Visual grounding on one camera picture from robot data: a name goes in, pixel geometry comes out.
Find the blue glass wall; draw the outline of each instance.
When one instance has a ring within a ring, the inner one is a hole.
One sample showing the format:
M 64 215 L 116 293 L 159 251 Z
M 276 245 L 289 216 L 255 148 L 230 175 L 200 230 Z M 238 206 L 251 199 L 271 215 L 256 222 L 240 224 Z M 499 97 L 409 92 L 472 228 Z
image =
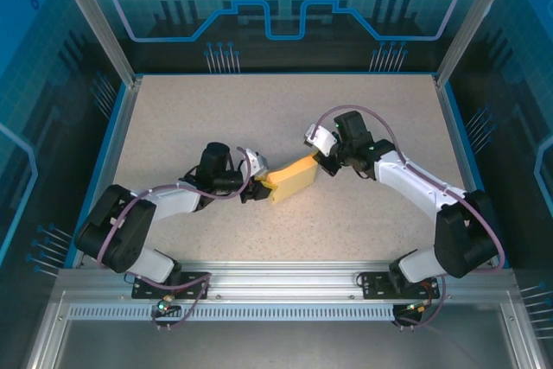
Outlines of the blue glass wall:
M 522 287 L 553 284 L 552 5 L 495 0 L 451 79 Z
M 435 71 L 473 0 L 99 0 L 138 72 Z
M 120 80 L 73 0 L 0 0 L 0 14 L 0 367 L 20 367 Z

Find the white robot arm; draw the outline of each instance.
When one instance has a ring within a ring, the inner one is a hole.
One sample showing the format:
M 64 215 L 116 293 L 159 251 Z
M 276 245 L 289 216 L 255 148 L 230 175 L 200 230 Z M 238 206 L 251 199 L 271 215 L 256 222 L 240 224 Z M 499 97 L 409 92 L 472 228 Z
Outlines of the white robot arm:
M 311 124 L 305 143 L 319 151 L 315 160 L 331 176 L 351 166 L 359 177 L 379 181 L 419 207 L 435 224 L 435 244 L 398 258 L 390 266 L 396 290 L 430 277 L 450 274 L 463 277 L 498 254 L 482 224 L 466 209 L 466 201 L 483 217 L 493 217 L 484 193 L 468 193 L 439 180 L 398 154 L 387 140 L 374 142 L 357 111 L 334 119 L 338 134 Z
M 244 156 L 247 159 L 235 170 L 230 149 L 222 143 L 210 143 L 200 164 L 175 184 L 147 191 L 141 198 L 141 192 L 119 185 L 108 187 L 79 229 L 77 248 L 116 272 L 146 277 L 155 283 L 167 281 L 177 264 L 167 255 L 144 246 L 151 224 L 179 213 L 197 212 L 214 199 L 236 195 L 245 203 L 266 198 L 270 189 L 253 181 L 254 176 L 267 170 L 266 160 L 249 149 L 244 150 Z M 130 203 L 133 205 L 129 212 L 119 219 Z M 118 219 L 116 232 L 111 232 Z

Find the speckled work surface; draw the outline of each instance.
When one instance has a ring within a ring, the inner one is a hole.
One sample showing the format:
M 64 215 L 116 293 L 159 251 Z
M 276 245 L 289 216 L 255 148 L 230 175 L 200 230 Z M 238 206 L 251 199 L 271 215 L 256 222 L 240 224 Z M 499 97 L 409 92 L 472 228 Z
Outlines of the speckled work surface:
M 411 160 L 461 185 L 429 75 L 334 74 L 145 76 L 115 183 L 140 190 L 175 182 L 211 141 L 249 147 L 279 168 L 307 155 L 306 129 L 343 104 L 378 112 Z M 375 120 L 365 122 L 375 139 L 386 137 Z M 319 170 L 312 186 L 274 206 L 215 201 L 156 222 L 147 245 L 180 260 L 378 260 L 433 239 L 431 221 L 403 196 L 342 169 L 334 178 Z

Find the yellow block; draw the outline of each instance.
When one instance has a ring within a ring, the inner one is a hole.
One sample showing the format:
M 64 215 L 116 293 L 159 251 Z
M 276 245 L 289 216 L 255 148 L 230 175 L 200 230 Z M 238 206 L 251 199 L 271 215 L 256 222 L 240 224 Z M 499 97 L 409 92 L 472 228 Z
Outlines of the yellow block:
M 317 162 L 313 160 L 313 156 L 305 156 L 287 168 L 270 172 L 266 181 L 276 186 L 269 195 L 270 201 L 280 202 L 306 188 L 315 181 L 316 173 Z

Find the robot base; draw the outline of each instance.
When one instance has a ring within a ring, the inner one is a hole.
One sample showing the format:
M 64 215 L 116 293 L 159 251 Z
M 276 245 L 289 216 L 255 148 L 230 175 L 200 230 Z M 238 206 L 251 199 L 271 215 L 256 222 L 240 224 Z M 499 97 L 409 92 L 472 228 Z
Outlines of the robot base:
M 178 281 L 177 278 L 172 278 L 171 283 L 174 285 L 181 285 L 184 283 L 189 283 L 196 278 L 201 278 L 207 275 L 207 272 L 181 272 L 179 275 Z M 200 293 L 202 284 L 195 284 L 192 287 L 188 287 L 182 291 L 172 291 L 170 289 L 157 289 L 148 285 L 143 280 L 135 278 L 134 284 L 132 286 L 131 297 L 139 300 L 159 300 L 167 294 L 173 294 L 175 300 L 195 300 Z M 206 288 L 204 293 L 201 295 L 200 299 L 205 300 L 207 298 L 207 292 L 209 287 Z
M 422 286 L 427 283 L 431 288 L 432 300 L 440 298 L 440 290 L 435 278 L 426 278 L 397 293 L 391 283 L 388 272 L 361 272 L 357 276 L 357 285 L 363 290 L 365 300 L 427 300 L 429 292 Z

